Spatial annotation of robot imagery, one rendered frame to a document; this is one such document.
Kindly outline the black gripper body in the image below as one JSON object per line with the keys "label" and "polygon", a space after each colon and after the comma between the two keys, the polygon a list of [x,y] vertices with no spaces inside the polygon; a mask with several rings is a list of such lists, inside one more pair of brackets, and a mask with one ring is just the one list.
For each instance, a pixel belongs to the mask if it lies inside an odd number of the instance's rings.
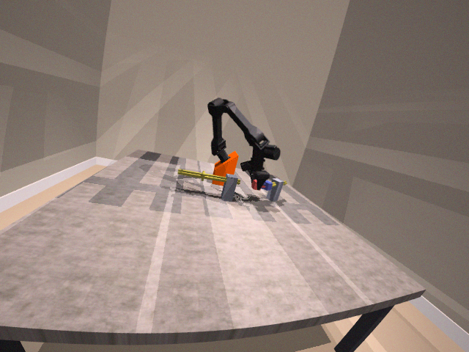
{"label": "black gripper body", "polygon": [[264,157],[258,158],[258,157],[253,157],[251,160],[255,161],[255,170],[249,169],[249,171],[255,171],[254,176],[256,179],[270,179],[270,174],[267,171],[262,171],[265,170],[263,167],[264,164]]}

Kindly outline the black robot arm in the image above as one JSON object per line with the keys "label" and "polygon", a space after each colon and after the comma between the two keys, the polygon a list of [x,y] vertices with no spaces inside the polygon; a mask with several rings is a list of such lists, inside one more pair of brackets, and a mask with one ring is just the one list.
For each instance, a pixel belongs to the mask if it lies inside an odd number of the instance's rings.
{"label": "black robot arm", "polygon": [[[217,98],[210,101],[207,104],[208,111],[213,117],[213,139],[211,141],[211,151],[213,155],[217,155],[220,162],[223,163],[231,156],[228,156],[226,148],[226,140],[222,137],[222,126],[221,116],[223,113],[227,113],[235,123],[243,131],[246,140],[249,145],[253,147],[253,157],[258,158],[269,158],[278,160],[280,156],[280,150],[275,145],[269,145],[269,140],[265,137],[263,132],[254,125],[252,125],[246,117],[236,107],[235,103],[228,101],[227,99]],[[260,144],[260,142],[263,143]],[[249,169],[255,170],[255,161],[245,161],[240,163],[242,171]]]}

